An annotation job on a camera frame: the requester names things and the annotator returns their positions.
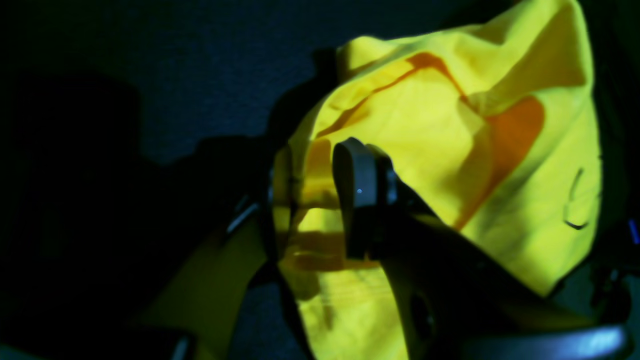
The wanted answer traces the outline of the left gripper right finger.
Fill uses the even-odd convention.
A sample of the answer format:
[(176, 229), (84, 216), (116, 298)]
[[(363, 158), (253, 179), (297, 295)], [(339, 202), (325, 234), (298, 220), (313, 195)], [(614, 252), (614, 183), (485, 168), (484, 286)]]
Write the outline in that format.
[(412, 360), (622, 360), (631, 333), (535, 294), (447, 226), (394, 171), (350, 137), (333, 178), (350, 259), (380, 262)]

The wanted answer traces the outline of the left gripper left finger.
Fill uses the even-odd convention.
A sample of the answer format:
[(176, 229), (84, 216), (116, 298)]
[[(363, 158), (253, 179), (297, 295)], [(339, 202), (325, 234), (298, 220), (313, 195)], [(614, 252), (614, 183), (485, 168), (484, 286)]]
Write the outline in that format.
[(299, 360), (301, 321), (279, 269), (290, 237), (291, 150), (194, 248), (154, 297), (90, 350), (92, 360)]

